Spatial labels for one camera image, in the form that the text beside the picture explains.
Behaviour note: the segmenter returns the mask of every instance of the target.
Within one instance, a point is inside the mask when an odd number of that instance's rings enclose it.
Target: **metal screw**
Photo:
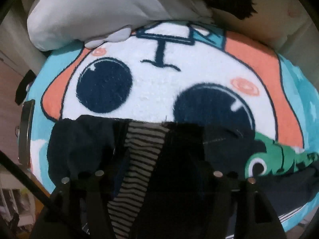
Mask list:
[[[98,171],[95,172],[95,176],[100,177],[100,176],[103,176],[103,175],[104,175],[104,172],[102,170],[98,170]]]
[[[69,178],[69,177],[64,177],[64,178],[61,180],[61,182],[62,182],[63,184],[67,184],[69,181],[70,181],[70,178]]]
[[[250,177],[250,178],[248,178],[248,182],[251,183],[251,184],[255,184],[256,180],[255,180],[255,178]]]
[[[213,175],[214,175],[215,177],[217,177],[217,178],[223,177],[223,173],[220,172],[220,171],[214,171],[214,172],[213,172]]]

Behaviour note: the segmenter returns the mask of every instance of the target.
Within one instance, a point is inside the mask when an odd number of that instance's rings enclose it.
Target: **bed sheet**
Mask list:
[[[80,115],[240,126],[296,154],[319,152],[319,94],[298,67],[251,39],[213,25],[158,22],[94,50],[54,51],[29,90],[32,172],[52,192],[47,145],[54,123]],[[319,203],[281,217],[287,231]]]

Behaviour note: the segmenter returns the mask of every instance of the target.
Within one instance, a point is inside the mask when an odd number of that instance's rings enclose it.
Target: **dark blue eye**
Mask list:
[[[254,117],[246,102],[227,87],[213,83],[196,84],[180,93],[173,113],[178,123],[255,129]]]
[[[92,112],[108,113],[126,101],[131,87],[132,75],[127,65],[114,58],[102,58],[84,69],[76,93]]]

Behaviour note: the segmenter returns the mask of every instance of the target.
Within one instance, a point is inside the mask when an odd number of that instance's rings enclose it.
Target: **cartoon dog face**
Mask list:
[[[282,142],[293,134],[294,145],[302,147],[275,53],[214,30],[219,29],[157,23],[124,42],[84,49],[44,93],[43,111],[52,120],[94,115],[212,123]]]

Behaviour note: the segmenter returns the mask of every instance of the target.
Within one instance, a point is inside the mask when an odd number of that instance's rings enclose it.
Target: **orange cartoon ear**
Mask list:
[[[277,54],[250,38],[226,32],[225,52],[250,66],[264,83],[277,117],[278,142],[303,148],[303,135],[282,86],[281,68]]]
[[[68,65],[57,77],[55,77],[55,79],[47,87],[41,99],[41,107],[44,115],[48,119],[57,121],[61,118],[63,97],[66,92],[69,80],[76,68],[89,52],[89,49],[84,48],[80,52],[78,57],[70,65]]]

